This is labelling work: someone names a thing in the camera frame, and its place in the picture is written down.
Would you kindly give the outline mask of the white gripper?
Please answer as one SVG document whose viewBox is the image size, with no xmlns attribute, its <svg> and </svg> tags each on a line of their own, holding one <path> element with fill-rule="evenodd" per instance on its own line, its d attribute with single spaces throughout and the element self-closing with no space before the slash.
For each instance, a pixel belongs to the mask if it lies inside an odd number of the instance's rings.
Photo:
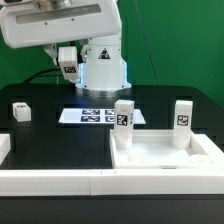
<svg viewBox="0 0 224 224">
<path fill-rule="evenodd" d="M 45 45 L 58 64 L 56 45 L 72 40 L 117 34 L 121 19 L 116 0 L 0 0 L 0 28 L 11 48 Z M 82 46 L 80 63 L 87 60 Z"/>
</svg>

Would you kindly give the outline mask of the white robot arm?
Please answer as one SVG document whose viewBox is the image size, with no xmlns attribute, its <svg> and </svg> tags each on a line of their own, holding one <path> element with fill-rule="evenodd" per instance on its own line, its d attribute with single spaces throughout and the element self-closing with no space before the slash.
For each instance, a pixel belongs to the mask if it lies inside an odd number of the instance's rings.
<svg viewBox="0 0 224 224">
<path fill-rule="evenodd" d="M 117 0 L 0 0 L 0 29 L 11 48 L 43 46 L 82 94 L 131 88 Z"/>
</svg>

